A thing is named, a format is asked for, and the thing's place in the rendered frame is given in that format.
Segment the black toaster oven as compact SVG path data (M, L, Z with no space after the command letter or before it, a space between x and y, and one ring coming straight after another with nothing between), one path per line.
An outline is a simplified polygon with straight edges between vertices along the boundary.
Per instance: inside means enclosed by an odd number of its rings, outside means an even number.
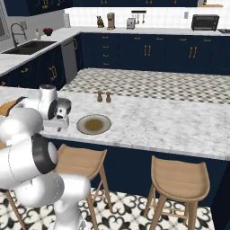
M194 14L191 29L193 31L215 31L219 16L217 14Z

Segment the black sink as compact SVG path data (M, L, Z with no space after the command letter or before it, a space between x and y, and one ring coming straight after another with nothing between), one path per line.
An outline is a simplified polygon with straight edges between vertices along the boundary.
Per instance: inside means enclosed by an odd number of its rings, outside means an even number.
M58 43L49 40L32 40L16 48L3 51L7 55L33 55L36 53L44 53L54 48Z

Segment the window with grey frame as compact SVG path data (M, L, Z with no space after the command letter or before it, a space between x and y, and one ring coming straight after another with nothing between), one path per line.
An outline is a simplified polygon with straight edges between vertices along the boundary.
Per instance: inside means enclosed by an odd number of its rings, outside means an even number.
M0 41L8 40L9 38L10 38L10 34L8 31L7 22L4 16L4 10L0 2Z

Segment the white paper towel roll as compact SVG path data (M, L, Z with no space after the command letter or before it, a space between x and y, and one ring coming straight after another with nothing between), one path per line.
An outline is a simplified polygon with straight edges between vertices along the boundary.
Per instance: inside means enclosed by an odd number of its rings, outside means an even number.
M64 27L65 28L70 28L70 18L69 18L69 13L63 13L63 19L64 19Z

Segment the wooden wall shelf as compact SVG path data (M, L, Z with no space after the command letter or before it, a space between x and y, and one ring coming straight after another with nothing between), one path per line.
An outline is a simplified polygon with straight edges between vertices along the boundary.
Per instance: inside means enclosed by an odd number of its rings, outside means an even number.
M198 0L198 7L224 7L222 4L209 4L208 0Z

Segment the grey dishwasher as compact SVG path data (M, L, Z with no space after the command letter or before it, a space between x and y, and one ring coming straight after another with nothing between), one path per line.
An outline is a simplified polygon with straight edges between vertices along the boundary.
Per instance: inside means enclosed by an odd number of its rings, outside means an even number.
M70 39L61 44L66 82L69 84L77 76L74 40Z

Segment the navy island base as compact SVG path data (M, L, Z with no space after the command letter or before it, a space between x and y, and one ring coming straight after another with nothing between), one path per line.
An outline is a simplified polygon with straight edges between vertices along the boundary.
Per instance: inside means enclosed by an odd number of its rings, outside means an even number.
M62 144L76 148L92 150L107 149L104 169L112 191L128 194L148 195L151 186L151 158L156 156L165 160L202 163L207 165L210 180L210 191L199 205L211 207L215 230L230 230L230 162L187 155L152 152L139 149L104 146L90 143L74 142L51 138L60 148Z

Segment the long navy base cupboard run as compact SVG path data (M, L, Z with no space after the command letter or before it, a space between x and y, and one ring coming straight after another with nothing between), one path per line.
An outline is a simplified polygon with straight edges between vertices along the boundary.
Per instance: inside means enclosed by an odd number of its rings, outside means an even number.
M230 37L84 32L81 44L85 67L230 75Z

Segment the wooden bar stool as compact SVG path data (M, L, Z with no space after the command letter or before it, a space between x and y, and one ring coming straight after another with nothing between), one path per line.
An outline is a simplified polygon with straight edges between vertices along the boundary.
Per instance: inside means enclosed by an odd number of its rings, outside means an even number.
M25 225L24 225L24 223L23 223L23 221L22 221L22 218L21 218L21 216L20 216L20 214L18 212L17 207L15 206L15 204L13 202L13 199L11 197L11 194L10 194L9 190L0 189L0 192L3 192L3 194L7 197L8 201L9 201L9 203L10 203L12 209L13 209L13 212L16 215L16 217L17 217L17 219L18 219L18 221L19 221L19 223L20 223L20 225L22 227L22 230L27 230Z
M180 217L184 224L188 224L188 230L195 230L198 203L208 195L210 190L206 164L163 160L153 155L151 179L152 184L144 211L146 217L153 201L154 216L150 230L155 230L161 215ZM164 205L168 199L185 204L183 216L164 212L164 209L170 210Z
M112 211L111 197L103 165L107 150L97 151L86 148L74 148L62 144L57 152L58 163L55 169L56 173L81 174L87 176L90 181L92 181L97 175L101 176L101 181L96 192L94 194L89 194L86 198L94 230L99 230L93 209L93 203L98 196L101 186L104 188L105 198L108 201L110 211Z

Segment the grey bowl with brown inside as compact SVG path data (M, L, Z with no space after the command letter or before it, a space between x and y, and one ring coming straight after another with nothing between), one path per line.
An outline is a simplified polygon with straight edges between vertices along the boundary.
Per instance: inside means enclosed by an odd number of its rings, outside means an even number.
M77 121L76 127L83 134L99 135L111 127L111 120L101 114L87 115Z

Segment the brown coffee machine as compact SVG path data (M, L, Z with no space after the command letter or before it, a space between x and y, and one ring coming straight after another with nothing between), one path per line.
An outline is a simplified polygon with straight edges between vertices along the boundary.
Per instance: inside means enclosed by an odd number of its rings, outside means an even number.
M115 29L115 13L108 13L107 14L107 20L108 20L108 27L107 29L114 30Z

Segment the silver toaster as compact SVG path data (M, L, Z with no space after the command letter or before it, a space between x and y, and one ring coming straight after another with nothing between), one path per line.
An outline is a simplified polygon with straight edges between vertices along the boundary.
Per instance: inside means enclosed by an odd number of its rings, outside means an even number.
M134 18L127 19L127 29L134 30L135 29Z

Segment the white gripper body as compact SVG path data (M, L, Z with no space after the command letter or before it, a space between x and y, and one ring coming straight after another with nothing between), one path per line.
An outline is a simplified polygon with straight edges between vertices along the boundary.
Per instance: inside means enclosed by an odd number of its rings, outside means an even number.
M63 119L54 118L51 120L43 120L43 130L56 130L61 131L63 128L68 128L69 126L69 117Z

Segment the navy base cupboards with sink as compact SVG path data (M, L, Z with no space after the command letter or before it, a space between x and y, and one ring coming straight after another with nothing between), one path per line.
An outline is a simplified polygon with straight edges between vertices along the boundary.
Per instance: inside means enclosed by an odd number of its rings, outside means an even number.
M70 39L76 51L77 41ZM38 89L41 84L53 84L60 90L67 84L61 44L0 76L0 86Z

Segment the navy wall cupboards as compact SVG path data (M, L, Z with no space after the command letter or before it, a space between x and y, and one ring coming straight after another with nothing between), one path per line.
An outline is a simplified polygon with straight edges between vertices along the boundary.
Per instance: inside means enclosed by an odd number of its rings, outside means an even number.
M197 7L198 0L4 0L8 16L33 16L70 7Z

